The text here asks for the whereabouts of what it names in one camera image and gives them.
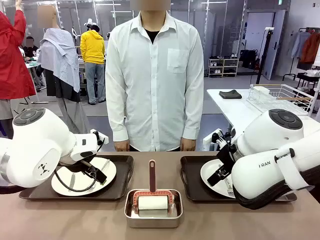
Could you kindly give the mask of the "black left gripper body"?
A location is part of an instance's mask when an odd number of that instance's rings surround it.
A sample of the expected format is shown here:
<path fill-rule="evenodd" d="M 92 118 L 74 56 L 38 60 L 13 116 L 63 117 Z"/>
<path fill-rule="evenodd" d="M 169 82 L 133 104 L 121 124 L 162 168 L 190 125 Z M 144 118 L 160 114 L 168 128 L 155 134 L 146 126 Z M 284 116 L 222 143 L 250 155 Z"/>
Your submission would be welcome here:
<path fill-rule="evenodd" d="M 83 173 L 87 176 L 96 176 L 97 175 L 97 168 L 93 166 L 86 160 L 77 161 L 75 164 L 66 164 L 66 163 L 59 163 L 60 167 L 65 167 L 72 173 Z"/>

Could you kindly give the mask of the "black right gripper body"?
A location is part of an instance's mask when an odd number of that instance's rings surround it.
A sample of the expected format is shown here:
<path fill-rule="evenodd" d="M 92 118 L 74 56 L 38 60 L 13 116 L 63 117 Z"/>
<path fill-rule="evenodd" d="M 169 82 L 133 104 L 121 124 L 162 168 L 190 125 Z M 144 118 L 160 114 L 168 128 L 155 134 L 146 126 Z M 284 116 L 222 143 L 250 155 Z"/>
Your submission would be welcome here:
<path fill-rule="evenodd" d="M 235 154 L 237 153 L 237 145 L 235 143 L 220 142 L 218 144 L 219 151 L 217 158 L 223 163 L 225 167 L 233 167 L 236 162 Z"/>

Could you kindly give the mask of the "white round plate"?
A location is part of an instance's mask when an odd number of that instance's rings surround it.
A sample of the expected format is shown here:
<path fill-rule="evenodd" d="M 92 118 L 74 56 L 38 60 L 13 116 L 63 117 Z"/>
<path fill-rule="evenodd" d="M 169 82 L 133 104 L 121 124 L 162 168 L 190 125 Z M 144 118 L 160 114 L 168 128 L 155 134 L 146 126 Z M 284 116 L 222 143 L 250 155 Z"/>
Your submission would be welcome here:
<path fill-rule="evenodd" d="M 115 179 L 117 168 L 116 165 L 107 158 L 102 157 L 94 157 L 90 163 L 100 169 L 106 176 L 106 182 L 104 185 L 101 185 L 98 181 L 95 181 L 94 185 L 82 192 L 75 192 L 71 191 L 68 188 L 64 187 L 62 183 L 59 181 L 57 176 L 54 174 L 51 179 L 51 187 L 53 190 L 63 196 L 68 197 L 79 197 L 79 196 L 85 196 L 89 195 L 95 192 L 98 192 L 102 189 L 105 189 L 106 187 L 111 185 L 111 182 Z M 89 187 L 92 182 L 93 178 L 89 177 L 88 175 L 83 174 L 82 172 L 71 172 L 66 167 L 61 167 L 57 170 L 58 176 L 61 178 L 64 184 L 68 185 L 69 188 L 72 188 L 74 190 L 83 190 Z"/>
<path fill-rule="evenodd" d="M 206 162 L 200 169 L 200 177 L 203 181 L 203 183 L 213 192 L 216 194 L 220 194 L 222 196 L 225 196 L 227 199 L 235 199 L 235 197 L 230 197 L 227 192 L 227 186 L 224 182 L 224 180 L 219 181 L 216 185 L 210 186 L 207 182 L 207 179 L 216 171 L 219 169 L 219 167 L 222 166 L 222 162 L 219 159 L 213 159 L 208 162 Z"/>

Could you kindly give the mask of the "dark brown serving tray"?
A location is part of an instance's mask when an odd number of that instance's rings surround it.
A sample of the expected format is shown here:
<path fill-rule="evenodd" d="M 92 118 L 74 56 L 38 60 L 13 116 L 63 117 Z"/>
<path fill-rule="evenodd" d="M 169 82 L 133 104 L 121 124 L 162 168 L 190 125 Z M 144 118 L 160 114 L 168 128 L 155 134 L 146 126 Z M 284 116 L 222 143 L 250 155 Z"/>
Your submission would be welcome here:
<path fill-rule="evenodd" d="M 201 168 L 209 161 L 216 160 L 213 155 L 183 156 L 180 159 L 180 177 L 187 198 L 196 204 L 236 204 L 235 198 L 224 196 L 207 186 L 201 178 Z"/>
<path fill-rule="evenodd" d="M 47 201 L 83 201 L 83 202 L 116 202 L 127 191 L 127 186 L 133 174 L 134 158 L 130 155 L 105 155 L 116 166 L 114 179 L 105 184 L 101 190 L 83 196 L 64 196 L 54 191 L 51 187 L 51 178 L 37 187 L 27 188 L 19 193 L 21 199 L 37 202 Z"/>

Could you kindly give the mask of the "red handled lint roller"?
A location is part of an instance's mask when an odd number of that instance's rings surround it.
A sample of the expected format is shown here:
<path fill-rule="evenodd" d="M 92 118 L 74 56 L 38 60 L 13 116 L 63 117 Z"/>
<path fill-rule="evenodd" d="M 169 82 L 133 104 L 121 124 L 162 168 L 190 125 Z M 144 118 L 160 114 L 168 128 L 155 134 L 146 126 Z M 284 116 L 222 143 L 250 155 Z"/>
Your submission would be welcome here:
<path fill-rule="evenodd" d="M 167 218 L 174 203 L 173 193 L 169 189 L 157 189 L 155 160 L 149 161 L 148 169 L 149 189 L 133 194 L 134 212 L 141 218 Z"/>

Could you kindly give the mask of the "dark cloth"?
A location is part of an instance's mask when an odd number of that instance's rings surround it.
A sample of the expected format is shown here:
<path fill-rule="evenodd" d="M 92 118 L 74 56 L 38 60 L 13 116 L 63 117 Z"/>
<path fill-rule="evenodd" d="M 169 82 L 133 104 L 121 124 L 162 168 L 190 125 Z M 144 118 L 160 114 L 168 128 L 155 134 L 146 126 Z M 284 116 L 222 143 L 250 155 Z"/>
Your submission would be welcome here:
<path fill-rule="evenodd" d="M 219 96 L 225 100 L 239 100 L 242 99 L 242 95 L 235 89 L 231 91 L 220 91 Z"/>

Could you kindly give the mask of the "man's right forearm white sleeve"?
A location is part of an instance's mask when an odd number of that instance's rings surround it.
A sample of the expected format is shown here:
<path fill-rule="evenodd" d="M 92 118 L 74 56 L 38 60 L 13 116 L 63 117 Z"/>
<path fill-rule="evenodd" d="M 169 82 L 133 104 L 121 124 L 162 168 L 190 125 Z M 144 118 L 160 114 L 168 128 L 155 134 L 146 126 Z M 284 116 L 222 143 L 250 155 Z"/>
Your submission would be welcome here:
<path fill-rule="evenodd" d="M 125 127 L 125 103 L 120 95 L 106 95 L 106 106 L 109 124 L 113 134 L 113 141 L 124 142 L 129 139 Z"/>

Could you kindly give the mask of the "man's right hand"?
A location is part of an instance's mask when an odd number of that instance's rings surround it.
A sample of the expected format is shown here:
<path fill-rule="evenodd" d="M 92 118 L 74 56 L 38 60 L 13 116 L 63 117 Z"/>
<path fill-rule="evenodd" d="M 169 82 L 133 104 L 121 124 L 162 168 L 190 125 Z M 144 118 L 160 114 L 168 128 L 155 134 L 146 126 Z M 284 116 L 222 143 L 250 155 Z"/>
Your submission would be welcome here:
<path fill-rule="evenodd" d="M 114 148 L 117 152 L 129 152 L 130 151 L 130 141 L 128 139 L 124 140 L 124 141 L 115 141 Z"/>

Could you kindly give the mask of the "man's left hand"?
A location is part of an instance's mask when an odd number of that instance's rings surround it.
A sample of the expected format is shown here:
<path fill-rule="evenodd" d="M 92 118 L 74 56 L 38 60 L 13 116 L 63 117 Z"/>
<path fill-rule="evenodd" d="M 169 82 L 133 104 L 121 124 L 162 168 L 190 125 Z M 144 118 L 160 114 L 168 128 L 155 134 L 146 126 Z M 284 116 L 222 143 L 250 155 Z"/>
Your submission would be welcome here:
<path fill-rule="evenodd" d="M 196 150 L 196 140 L 181 138 L 180 140 L 180 151 L 181 152 L 194 152 Z"/>

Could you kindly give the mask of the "rectangular steel tray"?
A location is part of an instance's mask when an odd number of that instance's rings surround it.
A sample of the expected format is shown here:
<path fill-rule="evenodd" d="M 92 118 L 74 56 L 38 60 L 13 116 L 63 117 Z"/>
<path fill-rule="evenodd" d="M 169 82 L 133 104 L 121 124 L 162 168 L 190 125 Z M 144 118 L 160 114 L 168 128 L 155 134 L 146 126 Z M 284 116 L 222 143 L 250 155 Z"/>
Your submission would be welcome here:
<path fill-rule="evenodd" d="M 184 218 L 183 202 L 181 193 L 171 189 L 173 194 L 173 204 L 168 204 L 168 209 L 138 210 L 134 206 L 134 193 L 138 189 L 130 190 L 126 196 L 124 205 L 124 215 L 127 224 L 131 228 L 177 228 Z"/>

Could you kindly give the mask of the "man in white shirt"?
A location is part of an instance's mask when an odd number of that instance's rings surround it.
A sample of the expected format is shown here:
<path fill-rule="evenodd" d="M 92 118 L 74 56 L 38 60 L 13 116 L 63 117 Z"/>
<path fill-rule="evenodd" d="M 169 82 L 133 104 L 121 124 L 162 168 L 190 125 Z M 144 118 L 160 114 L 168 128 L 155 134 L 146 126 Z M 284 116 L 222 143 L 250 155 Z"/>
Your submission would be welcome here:
<path fill-rule="evenodd" d="M 130 0 L 138 14 L 110 33 L 105 90 L 124 101 L 130 151 L 180 150 L 186 98 L 203 94 L 198 30 L 172 17 L 171 0 Z"/>

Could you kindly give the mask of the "black clothes rack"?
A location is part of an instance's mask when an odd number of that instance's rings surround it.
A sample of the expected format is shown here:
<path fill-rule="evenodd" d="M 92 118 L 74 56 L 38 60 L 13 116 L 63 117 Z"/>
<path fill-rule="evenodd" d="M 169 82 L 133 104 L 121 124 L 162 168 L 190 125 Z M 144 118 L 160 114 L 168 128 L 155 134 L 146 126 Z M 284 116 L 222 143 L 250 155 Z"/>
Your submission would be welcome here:
<path fill-rule="evenodd" d="M 293 44 L 294 44 L 294 40 L 295 40 L 295 37 L 296 37 L 296 34 L 298 32 L 309 32 L 310 34 L 313 34 L 313 33 L 320 33 L 320 27 L 301 27 L 297 32 L 294 32 L 292 35 L 291 35 L 291 41 L 290 41 L 290 44 L 288 45 L 288 50 L 287 50 L 287 56 L 289 56 L 291 58 L 291 50 L 292 50 L 292 47 L 293 47 Z M 297 77 L 297 73 L 294 73 L 293 71 L 293 67 L 294 67 L 294 63 L 296 63 L 296 68 L 299 69 L 299 70 L 310 70 L 312 65 L 314 63 L 303 63 L 303 62 L 300 62 L 300 57 L 297 57 L 297 58 L 291 58 L 291 65 L 290 65 L 290 70 L 289 70 L 289 73 L 286 73 L 284 76 L 283 76 L 283 79 L 285 77 L 293 77 L 293 78 L 296 78 Z"/>

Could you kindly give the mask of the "black stand with white box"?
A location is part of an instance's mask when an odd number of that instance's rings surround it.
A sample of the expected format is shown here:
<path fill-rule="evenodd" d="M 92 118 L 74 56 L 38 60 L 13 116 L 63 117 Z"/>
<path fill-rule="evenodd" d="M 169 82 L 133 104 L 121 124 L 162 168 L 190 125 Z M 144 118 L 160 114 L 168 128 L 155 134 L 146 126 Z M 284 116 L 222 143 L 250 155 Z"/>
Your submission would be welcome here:
<path fill-rule="evenodd" d="M 269 49 L 269 44 L 270 44 L 271 37 L 273 35 L 274 29 L 275 29 L 274 27 L 266 27 L 265 28 L 265 30 L 267 31 L 267 35 L 266 35 L 266 41 L 265 41 L 265 45 L 264 45 L 263 54 L 261 56 L 260 68 L 259 68 L 259 71 L 258 71 L 256 83 L 255 83 L 256 85 L 258 85 L 260 83 L 260 80 L 261 80 L 262 71 L 263 71 L 264 66 L 265 66 L 265 62 L 266 62 L 266 58 L 267 58 L 267 54 L 268 54 L 268 49 Z"/>

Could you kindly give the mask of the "seated person in dark top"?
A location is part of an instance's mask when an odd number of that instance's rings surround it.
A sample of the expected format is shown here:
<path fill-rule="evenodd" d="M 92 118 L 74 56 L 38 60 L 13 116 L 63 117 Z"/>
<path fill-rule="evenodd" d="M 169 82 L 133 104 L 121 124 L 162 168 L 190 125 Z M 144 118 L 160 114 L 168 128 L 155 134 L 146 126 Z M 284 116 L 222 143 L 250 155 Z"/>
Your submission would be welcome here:
<path fill-rule="evenodd" d="M 39 48 L 34 45 L 34 38 L 32 36 L 27 36 L 25 40 L 25 46 L 23 47 L 24 58 L 31 59 L 37 56 L 37 50 Z"/>

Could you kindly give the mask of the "orange hanging jacket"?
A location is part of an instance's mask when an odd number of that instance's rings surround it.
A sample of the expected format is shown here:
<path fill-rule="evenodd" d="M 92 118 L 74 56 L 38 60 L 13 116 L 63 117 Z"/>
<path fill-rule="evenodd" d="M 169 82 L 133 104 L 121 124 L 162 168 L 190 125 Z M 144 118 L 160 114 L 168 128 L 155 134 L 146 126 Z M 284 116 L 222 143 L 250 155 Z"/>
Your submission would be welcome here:
<path fill-rule="evenodd" d="M 320 44 L 320 33 L 312 33 L 303 45 L 301 56 L 300 56 L 300 62 L 313 64 L 316 59 L 319 44 Z"/>

